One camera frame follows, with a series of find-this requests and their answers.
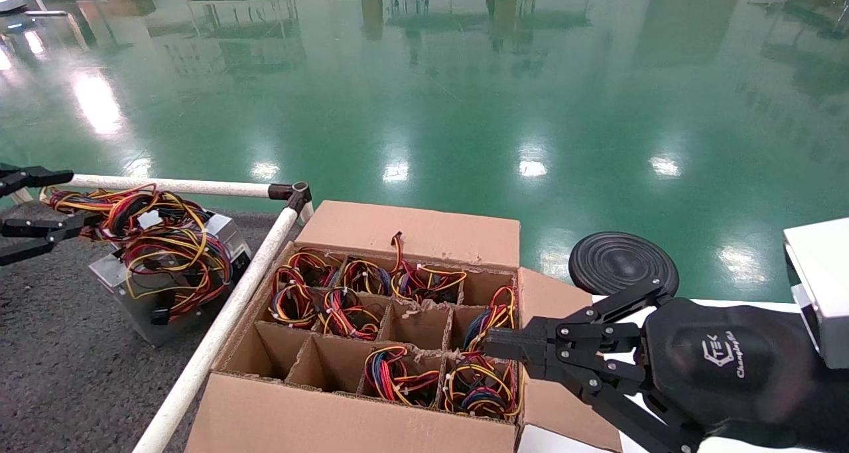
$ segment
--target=cardboard divider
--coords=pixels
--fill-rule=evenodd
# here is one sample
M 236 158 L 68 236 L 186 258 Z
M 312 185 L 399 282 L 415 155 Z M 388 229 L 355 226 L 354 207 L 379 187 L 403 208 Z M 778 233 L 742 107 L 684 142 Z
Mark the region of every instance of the cardboard divider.
M 376 346 L 372 352 L 374 350 L 379 350 L 380 348 L 388 347 L 389 345 L 393 344 L 390 342 L 390 344 Z M 414 407 L 436 409 L 438 404 L 437 402 L 440 399 L 439 393 L 442 390 L 442 378 L 445 377 L 445 361 L 442 358 L 442 354 L 422 353 L 417 356 L 415 353 L 411 352 L 404 356 L 403 359 L 401 359 L 401 362 L 403 362 L 404 366 L 407 368 L 407 375 L 421 375 L 427 371 L 439 372 L 437 383 L 433 384 L 432 387 L 428 387 L 428 390 L 432 391 L 434 395 L 433 405 L 413 405 Z M 388 399 L 380 397 L 377 389 L 367 380 L 365 364 L 363 364 L 363 380 L 361 381 L 359 395 L 381 399 L 382 401 L 389 401 Z
M 509 387 L 510 386 L 510 379 L 511 378 L 515 379 L 516 375 L 518 374 L 518 365 L 516 365 L 516 363 L 513 362 L 513 361 L 491 359 L 489 357 L 486 358 L 486 359 L 496 369 L 499 376 L 501 377 L 501 380 L 504 380 L 505 372 L 509 371 L 510 377 L 507 378 L 507 381 L 504 381 L 504 383 L 506 383 L 507 386 Z M 451 357 L 446 358 L 445 375 L 457 375 L 457 373 L 455 372 L 455 369 L 459 365 L 462 365 L 462 363 L 464 363 L 463 359 L 457 360 L 457 359 L 454 359 L 454 358 L 451 358 Z M 463 375 L 463 378 L 467 379 L 468 381 L 471 381 L 471 383 L 475 383 L 475 381 L 479 381 L 480 379 L 482 379 L 482 375 L 478 375 L 476 372 L 472 372 L 472 371 L 468 371 L 468 370 L 467 371 L 461 371 L 460 375 Z M 458 380 L 454 380 L 455 392 L 457 391 L 456 387 L 458 386 L 458 384 L 459 384 Z M 523 389 L 522 389 L 521 384 L 519 384 L 518 387 L 516 387 L 516 392 L 518 392 L 519 395 L 522 395 Z M 439 407 L 440 410 L 450 412 L 450 410 L 448 410 L 448 408 L 445 407 L 446 398 L 448 398 L 449 395 L 451 395 L 451 392 L 448 388 L 448 380 L 445 380 L 445 379 L 443 379 L 442 394 L 443 394 L 442 402 L 438 405 L 438 407 Z M 519 412 L 515 416 L 512 416 L 512 417 L 503 417 L 503 418 L 500 418 L 500 417 L 484 417 L 484 418 L 489 418 L 491 420 L 500 421 L 500 422 L 506 422 L 506 423 L 509 423 L 509 424 L 512 425 L 512 424 L 518 423 L 518 419 L 521 416 L 521 414 L 522 414 L 522 411 L 519 410 Z
M 316 387 L 324 392 L 357 393 L 363 365 L 372 347 L 370 342 L 313 333 L 297 353 L 286 383 Z
M 445 350 L 450 315 L 449 308 L 421 309 L 392 299 L 377 339 L 412 344 L 422 350 Z
M 516 276 L 509 272 L 467 272 L 463 281 L 463 305 L 489 305 L 500 287 L 511 286 L 516 289 Z
M 486 312 L 486 307 L 459 306 L 452 309 L 451 331 L 448 333 L 448 350 L 463 350 L 469 327 L 477 317 Z
M 309 332 L 257 322 L 242 337 L 224 370 L 283 379 L 294 365 Z
M 325 311 L 324 297 L 331 290 L 333 290 L 333 289 L 316 289 L 313 292 L 313 296 L 312 296 L 313 302 L 316 306 L 316 309 L 318 309 L 319 312 Z M 353 292 L 353 291 L 349 291 L 349 292 L 356 295 L 358 297 L 359 301 L 360 301 L 360 304 L 363 305 L 363 307 L 367 308 L 367 310 L 370 311 L 377 318 L 378 327 L 380 327 L 384 324 L 387 309 L 389 308 L 390 302 L 392 302 L 392 300 L 390 298 L 386 298 L 386 296 L 375 296 L 373 294 L 367 294 L 367 293 L 364 293 L 364 292 Z M 359 314 L 358 317 L 355 317 L 355 319 L 354 319 L 355 325 L 357 325 L 357 326 L 363 325 L 361 322 L 363 322 L 364 320 L 373 321 L 370 318 L 365 319 L 365 317 L 367 317 L 366 314 Z M 321 319 L 318 319 L 316 321 L 315 325 L 312 326 L 312 331 L 319 333 L 319 334 L 325 334 L 325 335 L 331 334 L 331 335 L 343 336 L 344 338 L 349 338 L 351 336 L 349 332 L 338 332 L 338 331 L 336 331 L 336 329 L 333 329 L 333 325 L 334 325 L 333 323 L 328 323 L 328 325 L 325 326 L 324 323 L 322 323 Z

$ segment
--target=white table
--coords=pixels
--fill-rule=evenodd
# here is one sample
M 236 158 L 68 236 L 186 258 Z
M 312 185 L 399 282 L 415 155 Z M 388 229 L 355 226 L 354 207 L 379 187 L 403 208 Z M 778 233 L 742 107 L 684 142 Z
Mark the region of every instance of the white table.
M 597 302 L 603 299 L 602 296 L 594 296 L 592 302 Z M 716 301 L 716 300 L 698 300 L 692 301 L 701 305 L 713 307 L 732 307 L 734 305 L 752 305 L 754 307 L 768 308 L 770 310 L 778 310 L 782 312 L 798 312 L 799 307 L 796 304 L 777 304 L 776 302 L 736 302 L 736 301 Z M 645 308 L 636 314 L 633 314 L 621 322 L 633 322 L 639 326 L 643 325 L 645 318 L 652 312 L 654 308 Z M 631 354 L 608 354 L 604 356 L 606 359 L 617 359 L 623 362 L 633 363 Z M 640 396 L 631 397 L 633 401 L 645 408 L 643 398 Z M 646 453 L 646 450 L 640 447 L 636 442 L 628 438 L 627 435 L 619 433 L 622 441 L 622 453 Z M 705 440 L 700 447 L 698 453 L 766 453 L 766 452 L 781 452 L 781 453 L 807 453 L 808 450 L 800 448 L 788 448 L 784 450 L 772 450 L 762 448 L 760 446 L 752 446 L 751 444 L 743 443 L 737 440 L 728 440 L 728 438 L 709 438 Z M 522 432 L 521 443 L 519 443 L 518 453 L 609 453 L 605 450 L 600 450 L 580 441 L 571 440 L 558 434 L 553 434 L 548 430 L 543 430 L 538 426 L 525 426 Z

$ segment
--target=wire harness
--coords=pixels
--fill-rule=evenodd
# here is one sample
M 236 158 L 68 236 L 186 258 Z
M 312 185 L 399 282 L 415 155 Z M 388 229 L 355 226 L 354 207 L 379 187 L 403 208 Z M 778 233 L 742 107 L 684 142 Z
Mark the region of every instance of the wire harness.
M 434 407 L 439 371 L 411 374 L 403 358 L 407 347 L 391 346 L 375 350 L 366 358 L 365 375 L 380 398 L 404 405 Z
M 445 375 L 442 387 L 443 408 L 451 413 L 471 417 L 490 417 L 507 420 L 522 408 L 521 384 L 518 369 L 503 363 L 503 373 L 494 362 L 479 353 L 466 354 L 457 366 Z
M 324 294 L 324 311 L 318 313 L 324 333 L 334 333 L 347 338 L 374 341 L 380 327 L 380 313 L 365 307 L 357 293 L 348 287 L 337 287 Z
M 395 298 L 419 304 L 422 304 L 425 299 L 430 299 L 437 304 L 441 302 L 457 304 L 459 284 L 466 278 L 465 272 L 436 271 L 420 263 L 413 268 L 403 259 L 401 232 L 392 236 L 391 244 L 395 247 L 395 266 L 390 271 L 390 286 Z
M 501 295 L 507 296 L 507 304 L 497 304 Z M 483 347 L 483 339 L 493 327 L 509 327 L 515 329 L 516 296 L 513 287 L 499 287 L 489 301 L 489 307 L 475 317 L 466 331 L 463 341 L 464 352 L 479 352 Z
M 274 273 L 274 295 L 268 307 L 273 319 L 298 329 L 312 328 L 318 312 L 310 286 L 330 286 L 337 271 L 319 254 L 307 250 L 292 254 Z

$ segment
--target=box compartment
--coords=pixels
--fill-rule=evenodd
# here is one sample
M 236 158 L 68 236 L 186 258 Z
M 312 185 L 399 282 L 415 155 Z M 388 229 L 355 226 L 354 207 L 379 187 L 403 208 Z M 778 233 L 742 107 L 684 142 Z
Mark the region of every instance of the box compartment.
M 257 322 L 245 331 L 222 371 L 284 379 L 309 332 Z
M 378 340 L 412 344 L 422 350 L 445 350 L 448 345 L 449 308 L 421 308 L 412 302 L 391 300 Z
M 463 305 L 486 306 L 499 288 L 513 287 L 516 292 L 516 276 L 510 272 L 498 271 L 467 271 L 463 282 Z
M 316 292 L 313 294 L 316 309 L 318 309 L 319 312 L 324 313 L 325 318 L 327 317 L 327 313 L 326 308 L 324 307 L 324 298 L 332 290 L 333 289 L 316 289 Z M 389 308 L 392 300 L 390 298 L 386 298 L 386 296 L 375 296 L 372 294 L 353 291 L 349 292 L 355 294 L 358 297 L 360 304 L 373 314 L 374 317 L 376 317 L 378 326 L 378 332 L 374 332 L 374 339 L 376 340 L 380 327 L 385 323 L 386 310 Z M 366 322 L 373 323 L 373 319 L 371 319 L 367 314 L 359 313 L 353 316 L 352 322 L 355 326 L 361 328 Z M 352 337 L 351 332 L 340 331 L 333 322 L 328 322 L 325 325 L 324 321 L 321 320 L 321 317 L 319 317 L 315 325 L 312 326 L 312 331 L 322 335 L 336 335 L 343 336 L 344 338 Z
M 399 346 L 401 344 L 388 344 L 388 345 L 379 345 L 374 347 L 372 352 L 375 350 L 380 350 L 380 348 L 388 347 L 389 345 Z M 432 390 L 433 392 L 433 406 L 428 407 L 420 407 L 419 405 L 413 405 L 418 408 L 432 408 L 436 409 L 437 405 L 439 405 L 440 394 L 442 393 L 442 381 L 445 377 L 445 359 L 442 358 L 442 354 L 427 354 L 427 353 L 415 353 L 415 351 L 411 351 L 406 356 L 401 359 L 401 362 L 407 368 L 407 375 L 421 375 L 427 371 L 436 371 L 436 383 L 432 387 L 428 387 L 428 390 Z M 380 397 L 377 389 L 374 389 L 374 386 L 367 380 L 366 373 L 363 372 L 363 380 L 361 381 L 361 389 L 359 390 L 360 395 L 364 395 L 367 397 L 373 397 L 379 399 L 380 401 L 391 402 L 388 399 L 383 399 Z M 403 404 L 400 401 L 395 401 L 392 403 Z
M 500 359 L 492 359 L 490 357 L 486 357 L 486 360 L 489 363 L 491 363 L 491 365 L 494 367 L 495 371 L 497 371 L 498 377 L 500 377 L 501 380 L 505 380 L 505 378 L 504 378 L 505 374 L 507 374 L 507 372 L 509 372 L 509 377 L 507 378 L 507 381 L 504 381 L 504 383 L 506 384 L 507 387 L 511 386 L 511 382 L 516 383 L 515 392 L 518 393 L 518 395 L 522 395 L 522 390 L 523 390 L 522 380 L 524 380 L 524 379 L 518 379 L 518 380 L 516 379 L 516 375 L 518 374 L 519 368 L 518 368 L 518 365 L 516 365 L 515 362 L 507 361 L 507 360 L 500 360 Z M 487 386 L 490 386 L 490 387 L 497 387 L 498 386 L 498 384 L 495 383 L 495 381 L 488 381 L 488 380 L 486 380 L 485 375 L 480 375 L 476 371 L 471 371 L 471 369 L 463 369 L 463 371 L 455 372 L 455 369 L 458 366 L 464 365 L 467 362 L 469 362 L 469 360 L 463 359 L 463 358 L 446 359 L 445 376 L 448 377 L 448 375 L 460 375 L 460 378 L 462 378 L 465 381 L 465 383 L 471 384 L 471 385 L 476 385 L 476 384 L 479 384 L 481 381 L 484 381 L 484 383 Z M 454 392 L 455 393 L 457 393 L 460 390 L 460 387 L 462 386 L 462 384 L 463 383 L 461 383 L 459 380 L 457 380 L 455 378 L 455 380 L 454 380 Z M 438 405 L 438 408 L 440 410 L 449 411 L 449 413 L 451 413 L 451 409 L 448 408 L 450 398 L 451 398 L 451 389 L 449 388 L 449 382 L 448 382 L 447 379 L 444 379 L 443 380 L 443 386 L 442 386 L 442 402 Z M 454 411 L 452 411 L 452 412 L 453 413 L 459 413 L 459 411 L 461 411 L 461 410 L 458 407 L 454 407 Z M 509 424 L 515 424 L 515 423 L 518 423 L 518 420 L 519 420 L 519 417 L 521 416 L 521 414 L 522 414 L 522 410 L 521 410 L 521 407 L 519 407 L 519 410 L 516 411 L 516 413 L 513 414 L 512 416 L 504 416 L 504 417 L 490 416 L 489 418 L 491 420 L 497 420 L 497 421 L 506 422 L 506 423 L 509 423 Z M 475 415 L 474 417 L 486 418 L 486 417 L 483 417 L 482 415 Z
M 322 392 L 357 393 L 372 344 L 351 338 L 310 335 L 286 377 Z

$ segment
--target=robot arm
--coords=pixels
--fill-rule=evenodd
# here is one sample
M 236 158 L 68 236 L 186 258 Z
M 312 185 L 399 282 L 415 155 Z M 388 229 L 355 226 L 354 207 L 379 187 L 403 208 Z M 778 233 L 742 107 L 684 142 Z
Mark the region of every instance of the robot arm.
M 849 451 L 849 371 L 828 369 L 798 314 L 672 299 L 649 279 L 564 319 L 493 329 L 489 356 L 557 381 L 649 453 L 695 453 L 709 436 Z M 618 324 L 655 306 L 642 328 Z M 634 350 L 633 363 L 597 353 Z M 640 393 L 649 414 L 627 395 Z
M 50 171 L 41 166 L 18 168 L 0 163 L 0 197 L 23 188 L 40 188 L 63 184 L 72 180 L 70 170 Z M 84 215 L 64 221 L 4 220 L 0 223 L 0 237 L 27 237 L 29 241 L 0 247 L 0 266 L 11 265 L 30 257 L 49 253 L 56 243 L 79 235 L 86 226 L 101 220 L 100 215 Z

